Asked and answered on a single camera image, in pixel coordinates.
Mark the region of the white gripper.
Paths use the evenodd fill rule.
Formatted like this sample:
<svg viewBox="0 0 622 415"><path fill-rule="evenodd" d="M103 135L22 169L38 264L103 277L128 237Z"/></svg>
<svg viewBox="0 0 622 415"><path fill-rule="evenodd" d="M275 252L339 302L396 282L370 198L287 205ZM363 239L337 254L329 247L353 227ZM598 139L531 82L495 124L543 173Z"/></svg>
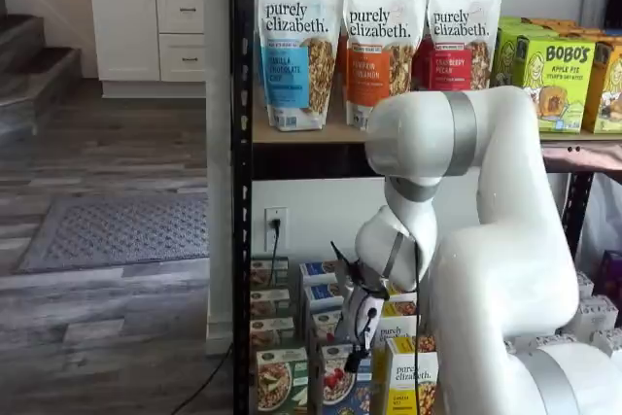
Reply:
<svg viewBox="0 0 622 415"><path fill-rule="evenodd" d="M378 291L354 287L344 298L339 334L356 344L346 359L345 371L358 371L363 350L370 351L385 296Z"/></svg>

